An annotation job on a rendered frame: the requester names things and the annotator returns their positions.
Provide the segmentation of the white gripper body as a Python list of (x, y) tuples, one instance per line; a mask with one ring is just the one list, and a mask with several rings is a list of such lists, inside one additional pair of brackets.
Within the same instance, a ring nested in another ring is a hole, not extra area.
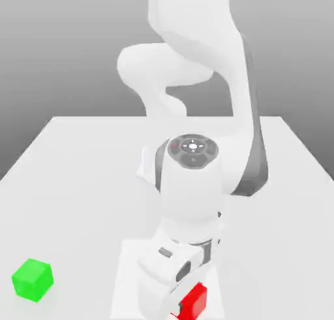
[(178, 316), (185, 309), (183, 299), (202, 280), (201, 269), (182, 265), (150, 265), (138, 259), (138, 304), (148, 320), (165, 320), (170, 314)]

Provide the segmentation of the small red cube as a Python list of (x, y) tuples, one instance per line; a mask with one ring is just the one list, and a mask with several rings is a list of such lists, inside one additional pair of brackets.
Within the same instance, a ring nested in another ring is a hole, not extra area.
[(207, 287), (198, 282), (179, 302), (178, 312), (170, 314), (179, 320), (197, 320), (207, 304)]

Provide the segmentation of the small green cube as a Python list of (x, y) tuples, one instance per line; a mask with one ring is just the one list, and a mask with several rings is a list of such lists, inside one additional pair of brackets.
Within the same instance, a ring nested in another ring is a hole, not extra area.
[(38, 302), (53, 285), (51, 265), (36, 259), (27, 259), (11, 276), (15, 293)]

